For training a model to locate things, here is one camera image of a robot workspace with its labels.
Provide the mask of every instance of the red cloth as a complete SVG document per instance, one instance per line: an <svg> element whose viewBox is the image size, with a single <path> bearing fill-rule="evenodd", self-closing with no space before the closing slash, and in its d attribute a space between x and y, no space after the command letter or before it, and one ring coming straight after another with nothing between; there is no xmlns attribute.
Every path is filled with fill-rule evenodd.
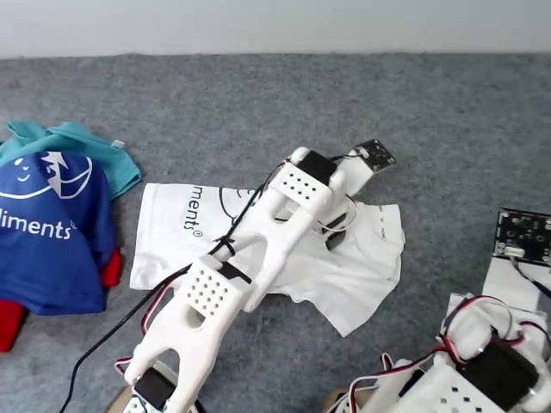
<svg viewBox="0 0 551 413"><path fill-rule="evenodd" d="M113 250L111 254L111 259L105 267L103 267L102 272L100 273L100 278L102 280L102 286L109 288L115 287L119 284L119 278L121 275L121 264L122 257L118 249Z"/></svg>
<svg viewBox="0 0 551 413"><path fill-rule="evenodd" d="M121 253L115 248L111 259L100 273L102 286L114 287L119 284L121 264ZM0 352L5 353L11 350L26 314L27 309L22 305L7 299L0 299Z"/></svg>
<svg viewBox="0 0 551 413"><path fill-rule="evenodd" d="M21 305L0 299L0 351L11 349L27 310Z"/></svg>

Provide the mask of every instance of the electronic circuit board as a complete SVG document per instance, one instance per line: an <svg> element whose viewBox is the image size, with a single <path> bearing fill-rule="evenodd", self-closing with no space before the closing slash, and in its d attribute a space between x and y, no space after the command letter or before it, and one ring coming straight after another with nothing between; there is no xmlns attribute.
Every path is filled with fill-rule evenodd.
<svg viewBox="0 0 551 413"><path fill-rule="evenodd" d="M493 255L551 264L551 215L499 208Z"/></svg>
<svg viewBox="0 0 551 413"><path fill-rule="evenodd" d="M396 164L396 159L378 139L371 139L354 147L368 167L376 174Z"/></svg>

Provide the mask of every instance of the white wall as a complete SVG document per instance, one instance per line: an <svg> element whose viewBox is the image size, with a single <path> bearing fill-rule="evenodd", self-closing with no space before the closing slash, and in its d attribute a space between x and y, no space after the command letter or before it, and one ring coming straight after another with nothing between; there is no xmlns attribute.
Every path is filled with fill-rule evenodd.
<svg viewBox="0 0 551 413"><path fill-rule="evenodd" d="M551 51L550 0L0 0L0 57Z"/></svg>

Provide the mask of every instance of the t-shirt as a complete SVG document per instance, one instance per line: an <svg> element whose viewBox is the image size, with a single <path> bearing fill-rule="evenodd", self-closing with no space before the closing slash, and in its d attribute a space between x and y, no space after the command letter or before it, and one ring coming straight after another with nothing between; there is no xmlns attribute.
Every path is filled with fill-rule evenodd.
<svg viewBox="0 0 551 413"><path fill-rule="evenodd" d="M111 198L124 194L141 181L138 167L123 149L78 123L64 122L46 129L34 122L12 121L7 127L13 136L0 145L0 166L31 153L60 151L99 162L107 177Z"/></svg>
<svg viewBox="0 0 551 413"><path fill-rule="evenodd" d="M115 232L99 163L37 152L0 167L0 299L40 315L100 312Z"/></svg>

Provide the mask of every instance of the gray carpet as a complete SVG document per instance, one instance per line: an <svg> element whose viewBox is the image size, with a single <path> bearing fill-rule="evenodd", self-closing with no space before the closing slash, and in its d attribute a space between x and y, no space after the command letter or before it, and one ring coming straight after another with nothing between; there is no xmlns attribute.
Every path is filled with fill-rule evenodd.
<svg viewBox="0 0 551 413"><path fill-rule="evenodd" d="M74 120L127 143L148 182L252 188L297 145L378 138L399 167L360 199L400 205L402 281L341 338L308 304L268 297L231 327L207 411L320 412L324 395L433 344L451 292L481 291L498 207L551 212L551 56L233 56L0 61L0 123ZM7 138L7 131L0 140ZM115 202L126 257L101 315L31 316L0 354L0 410L56 412L72 364L143 293L127 287L143 184ZM139 318L83 365L68 411L102 411Z"/></svg>

